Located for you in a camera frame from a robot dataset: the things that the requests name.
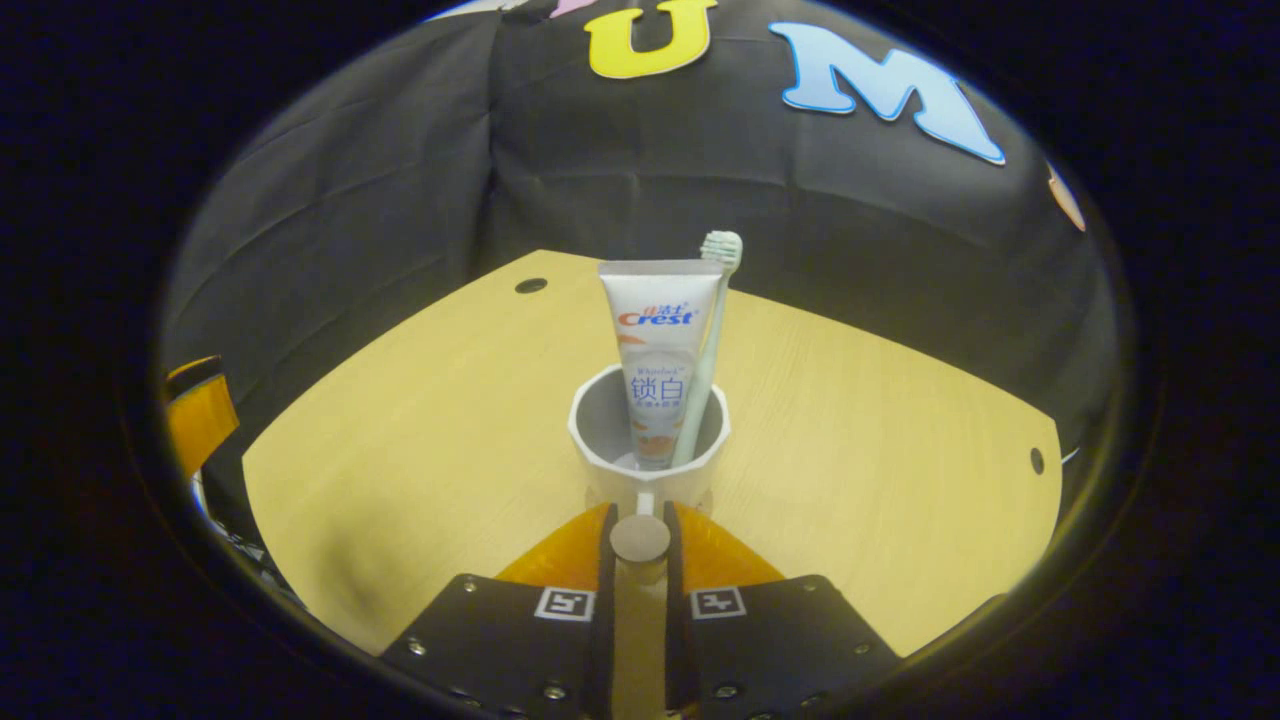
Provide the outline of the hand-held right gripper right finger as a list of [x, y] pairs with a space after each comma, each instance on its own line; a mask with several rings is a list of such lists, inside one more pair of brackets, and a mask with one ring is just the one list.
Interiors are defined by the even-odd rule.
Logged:
[[699, 510], [663, 507], [666, 707], [680, 719], [833, 719], [901, 659], [823, 575], [786, 577]]

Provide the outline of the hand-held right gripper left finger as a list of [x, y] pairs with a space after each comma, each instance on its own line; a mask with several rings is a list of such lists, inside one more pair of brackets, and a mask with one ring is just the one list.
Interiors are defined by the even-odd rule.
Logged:
[[599, 503], [498, 575], [454, 577], [381, 660], [475, 717], [611, 717], [618, 515]]

